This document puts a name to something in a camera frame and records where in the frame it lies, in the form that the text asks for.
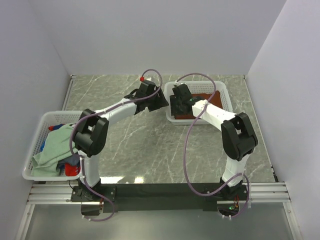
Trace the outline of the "mint green towel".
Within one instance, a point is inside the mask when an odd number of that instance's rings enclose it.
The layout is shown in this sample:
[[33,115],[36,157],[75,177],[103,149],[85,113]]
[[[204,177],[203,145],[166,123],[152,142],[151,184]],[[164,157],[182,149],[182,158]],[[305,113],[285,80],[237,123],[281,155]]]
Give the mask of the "mint green towel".
[[59,129],[49,132],[41,152],[31,158],[33,177],[58,177],[61,165],[76,166],[79,157],[70,152],[70,136],[73,127],[62,125]]

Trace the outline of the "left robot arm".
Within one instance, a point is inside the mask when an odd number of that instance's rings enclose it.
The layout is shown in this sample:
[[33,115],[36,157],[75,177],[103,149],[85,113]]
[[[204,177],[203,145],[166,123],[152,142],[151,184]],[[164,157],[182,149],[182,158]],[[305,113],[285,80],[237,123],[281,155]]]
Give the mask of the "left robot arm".
[[107,200],[99,176],[99,154],[107,142],[109,128],[145,109],[152,112],[168,105],[161,86],[151,80],[142,80],[139,88],[119,102],[101,110],[85,109],[81,113],[71,133],[70,144],[75,146],[80,158],[78,188],[85,198],[89,201]]

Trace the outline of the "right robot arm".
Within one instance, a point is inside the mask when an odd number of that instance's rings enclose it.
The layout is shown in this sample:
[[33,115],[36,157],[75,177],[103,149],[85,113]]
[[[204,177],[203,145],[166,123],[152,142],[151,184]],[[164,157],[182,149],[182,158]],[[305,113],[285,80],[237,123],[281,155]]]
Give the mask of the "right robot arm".
[[[195,117],[187,130],[182,157],[183,172],[188,187],[194,194],[201,197],[211,197],[220,192],[224,199],[231,200],[242,186],[247,160],[259,143],[249,116],[244,112],[236,114],[226,111],[211,104],[209,100],[193,97],[185,83],[176,84],[172,91],[177,107],[183,113],[192,113]],[[189,135],[199,119],[221,132],[223,150],[227,155],[221,186],[208,193],[197,191],[192,186],[187,172]]]

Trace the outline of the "rust brown towel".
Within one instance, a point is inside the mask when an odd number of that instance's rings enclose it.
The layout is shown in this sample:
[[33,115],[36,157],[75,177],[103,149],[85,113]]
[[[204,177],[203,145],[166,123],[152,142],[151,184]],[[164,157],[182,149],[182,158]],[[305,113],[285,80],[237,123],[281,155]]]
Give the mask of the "rust brown towel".
[[[171,114],[173,115],[175,120],[194,120],[200,112],[203,110],[205,106],[205,102],[208,102],[208,99],[210,98],[210,94],[207,93],[193,93],[192,94],[192,101],[187,101],[187,109],[188,112],[180,110],[180,107],[178,105],[177,99],[174,95],[170,96],[170,107],[171,107]],[[195,104],[198,105],[197,112],[194,115],[194,105],[190,105],[191,102],[195,102]]]

